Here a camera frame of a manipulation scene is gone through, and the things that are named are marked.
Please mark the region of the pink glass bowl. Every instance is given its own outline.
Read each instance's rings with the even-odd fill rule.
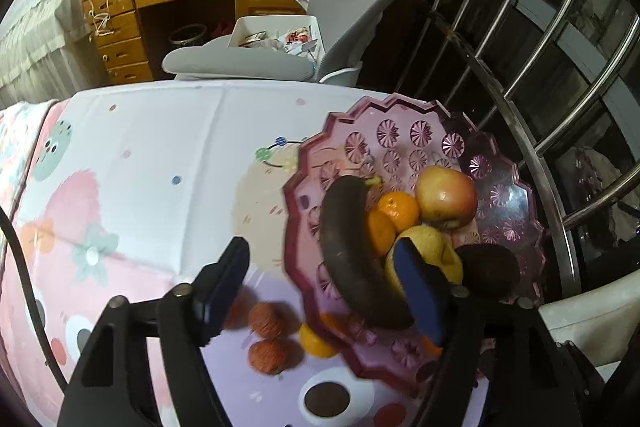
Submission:
[[[358,377],[383,380],[411,394],[425,386],[435,357],[412,328],[370,330],[351,314],[322,263],[319,216],[324,193],[338,176],[380,175],[383,188],[370,191],[373,206],[392,190],[413,194],[418,172],[434,164],[468,174],[478,192],[476,219],[451,234],[454,246],[482,242],[509,248],[520,264],[515,295],[542,302],[538,281],[545,255],[530,187],[518,179],[516,165],[500,155],[492,136],[438,102],[400,94],[383,101],[366,96],[347,113],[329,113],[322,131],[300,146],[298,171],[284,187],[289,211],[284,264],[302,293],[306,321],[340,350]],[[327,326],[321,314],[340,317],[339,324]]]

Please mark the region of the white box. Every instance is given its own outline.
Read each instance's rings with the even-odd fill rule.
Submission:
[[[317,39],[316,48],[311,52],[317,63],[324,55],[322,36],[318,27],[318,20],[312,15],[254,15],[240,17],[236,21],[234,31],[228,46],[237,48],[240,42],[258,32],[267,32],[268,38],[276,38],[276,34],[282,36],[298,28],[310,28],[311,38]]]

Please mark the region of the tablecloth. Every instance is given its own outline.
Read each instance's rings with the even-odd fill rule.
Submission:
[[[297,166],[296,142],[318,132],[329,111],[348,110],[366,94],[384,98],[295,82],[168,81],[80,92],[57,105],[38,140],[14,225],[66,378],[111,296],[158,298],[215,262],[233,235],[244,235],[252,248],[245,287],[257,300],[284,301],[303,321],[298,292],[282,270],[281,188]],[[43,425],[53,425],[62,393],[45,366],[11,256],[0,333],[25,401]],[[340,356],[300,353],[301,363],[279,378],[255,373],[246,363],[255,340],[247,329],[223,331],[203,350],[235,425],[411,421],[414,401],[355,378]],[[157,344],[150,363],[163,423],[177,425]],[[336,417],[321,418],[304,405],[304,392],[322,381],[338,381],[350,393]],[[475,395],[485,391],[481,385]]]
[[[53,102],[20,102],[0,110],[0,206],[11,217],[27,176],[40,128]],[[4,255],[0,233],[0,262]]]

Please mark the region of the trash bin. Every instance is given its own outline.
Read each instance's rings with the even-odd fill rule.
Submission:
[[[180,26],[169,35],[169,42],[176,48],[186,48],[188,46],[201,46],[204,44],[204,36],[207,34],[207,27],[204,24],[195,23]]]

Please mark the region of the wooden desk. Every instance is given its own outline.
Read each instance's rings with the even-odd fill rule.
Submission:
[[[95,34],[92,4],[96,13],[109,13],[108,34]],[[220,24],[232,27],[239,17],[304,13],[293,0],[83,0],[82,9],[112,84],[171,78],[161,63],[173,49],[169,34],[180,26],[204,23],[209,40]]]

